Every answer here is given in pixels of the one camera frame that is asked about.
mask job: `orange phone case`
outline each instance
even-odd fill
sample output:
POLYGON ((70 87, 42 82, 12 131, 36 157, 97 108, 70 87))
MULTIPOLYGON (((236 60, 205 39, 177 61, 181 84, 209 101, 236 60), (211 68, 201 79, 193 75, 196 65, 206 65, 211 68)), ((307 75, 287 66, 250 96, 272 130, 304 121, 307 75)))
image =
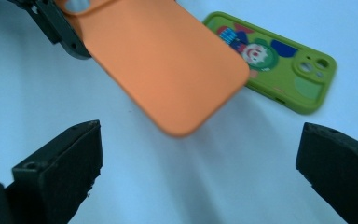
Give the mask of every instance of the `orange phone case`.
POLYGON ((247 63, 174 1, 90 0, 66 19, 93 59, 165 133, 194 132, 249 76, 247 63))

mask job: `cartoon face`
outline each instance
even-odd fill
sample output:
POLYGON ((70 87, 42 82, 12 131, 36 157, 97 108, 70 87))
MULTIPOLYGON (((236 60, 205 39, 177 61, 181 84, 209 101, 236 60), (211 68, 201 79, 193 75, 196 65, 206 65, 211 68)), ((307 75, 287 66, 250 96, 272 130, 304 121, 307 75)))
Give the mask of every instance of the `cartoon face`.
POLYGON ((263 63, 269 55, 267 50, 258 44, 248 45, 242 53, 242 57, 249 64, 257 65, 258 63, 263 63))

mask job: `white table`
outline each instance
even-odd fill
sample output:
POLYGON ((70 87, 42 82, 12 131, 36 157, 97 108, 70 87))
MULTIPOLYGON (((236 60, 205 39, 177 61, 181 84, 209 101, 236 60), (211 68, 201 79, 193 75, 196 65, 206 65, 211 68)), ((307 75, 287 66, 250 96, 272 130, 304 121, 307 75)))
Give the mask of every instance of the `white table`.
POLYGON ((102 124, 102 175, 71 223, 345 223, 296 170, 304 122, 358 140, 358 2, 181 0, 220 10, 331 55, 322 107, 299 115, 243 88, 195 133, 162 133, 92 59, 51 45, 0 0, 0 182, 66 128, 102 124))

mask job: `black clamp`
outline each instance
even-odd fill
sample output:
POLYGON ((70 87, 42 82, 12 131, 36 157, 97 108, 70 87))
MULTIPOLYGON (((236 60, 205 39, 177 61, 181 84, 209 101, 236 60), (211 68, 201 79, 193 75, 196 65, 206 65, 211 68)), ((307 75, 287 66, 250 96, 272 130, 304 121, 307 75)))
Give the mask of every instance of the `black clamp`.
POLYGON ((26 10, 51 43, 61 43, 73 57, 88 59, 90 54, 74 28, 53 0, 8 0, 26 10))

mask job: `green phone case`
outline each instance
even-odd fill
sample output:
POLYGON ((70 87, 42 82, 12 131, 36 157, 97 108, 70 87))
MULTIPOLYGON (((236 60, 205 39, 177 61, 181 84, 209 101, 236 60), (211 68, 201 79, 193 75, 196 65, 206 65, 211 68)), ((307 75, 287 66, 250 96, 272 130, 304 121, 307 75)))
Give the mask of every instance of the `green phone case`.
POLYGON ((301 114, 322 104, 337 68, 332 57, 224 12, 203 23, 249 64, 247 87, 301 114))

